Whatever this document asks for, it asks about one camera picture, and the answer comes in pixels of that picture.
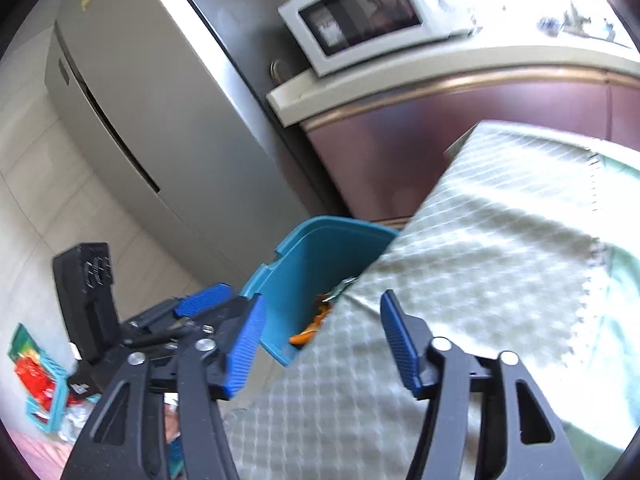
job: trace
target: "teal trash bin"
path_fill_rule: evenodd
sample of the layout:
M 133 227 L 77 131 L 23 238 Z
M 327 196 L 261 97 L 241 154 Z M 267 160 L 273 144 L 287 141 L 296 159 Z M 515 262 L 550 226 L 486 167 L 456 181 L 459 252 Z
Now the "teal trash bin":
M 397 234 L 395 229 L 334 216 L 311 218 L 290 232 L 276 248 L 275 261 L 261 265 L 240 292 L 248 298 L 264 296 L 264 349 L 289 365 L 298 354 L 289 337 L 318 314 L 316 296 L 345 278 L 359 276 Z

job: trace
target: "blue basket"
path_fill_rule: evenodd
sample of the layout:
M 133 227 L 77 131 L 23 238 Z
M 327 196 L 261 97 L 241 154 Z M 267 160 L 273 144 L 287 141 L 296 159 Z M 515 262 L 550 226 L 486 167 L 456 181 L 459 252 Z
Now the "blue basket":
M 260 340 L 284 366 L 298 349 L 289 337 L 318 314 L 314 300 L 341 280 L 359 276 L 398 231 L 370 222 L 318 216 L 296 227 L 276 248 L 276 260 L 261 265 L 242 288 L 247 298 L 260 293 L 266 300 L 266 325 Z
M 53 433 L 58 430 L 62 417 L 65 415 L 66 398 L 69 394 L 69 389 L 66 386 L 67 373 L 62 366 L 43 351 L 40 351 L 40 364 L 43 370 L 56 381 L 53 399 L 51 399 L 51 409 L 48 412 L 49 420 L 43 422 L 35 415 L 46 410 L 38 404 L 38 401 L 31 394 L 27 394 L 27 417 L 45 433 Z

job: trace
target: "metal screw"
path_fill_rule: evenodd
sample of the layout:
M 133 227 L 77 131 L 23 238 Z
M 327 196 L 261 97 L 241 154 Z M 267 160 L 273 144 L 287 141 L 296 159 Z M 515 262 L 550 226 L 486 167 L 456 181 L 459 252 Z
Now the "metal screw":
M 451 341 L 449 341 L 446 337 L 434 337 L 431 340 L 431 346 L 433 346 L 436 350 L 446 352 L 447 350 L 451 350 Z
M 500 361 L 509 366 L 518 364 L 519 360 L 520 359 L 518 358 L 518 354 L 514 352 L 507 351 L 500 354 Z
M 201 352 L 208 352 L 215 349 L 216 342 L 213 339 L 199 339 L 196 341 L 196 349 Z
M 134 366 L 141 365 L 145 362 L 145 355 L 142 352 L 133 352 L 133 354 L 129 354 L 129 357 L 127 357 L 127 362 Z

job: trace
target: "sticker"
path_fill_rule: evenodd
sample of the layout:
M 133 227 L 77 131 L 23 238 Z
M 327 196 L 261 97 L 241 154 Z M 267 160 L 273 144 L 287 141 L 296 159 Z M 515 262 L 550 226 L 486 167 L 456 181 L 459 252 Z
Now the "sticker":
M 89 390 L 89 385 L 86 383 L 82 383 L 82 384 L 73 383 L 71 384 L 71 389 L 75 391 L 75 393 L 78 395 L 84 395 Z
M 86 12 L 90 5 L 91 0 L 80 0 L 80 8 L 82 9 L 82 12 Z

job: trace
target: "kitchen counter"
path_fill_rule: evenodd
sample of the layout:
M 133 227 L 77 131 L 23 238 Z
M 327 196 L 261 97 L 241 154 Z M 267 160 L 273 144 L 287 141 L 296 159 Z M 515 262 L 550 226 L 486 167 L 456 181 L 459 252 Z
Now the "kitchen counter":
M 427 44 L 319 78 L 309 69 L 279 86 L 268 101 L 288 126 L 357 99 L 450 75 L 506 67 L 570 66 L 640 78 L 640 54 L 603 40 L 530 31 L 482 30 Z

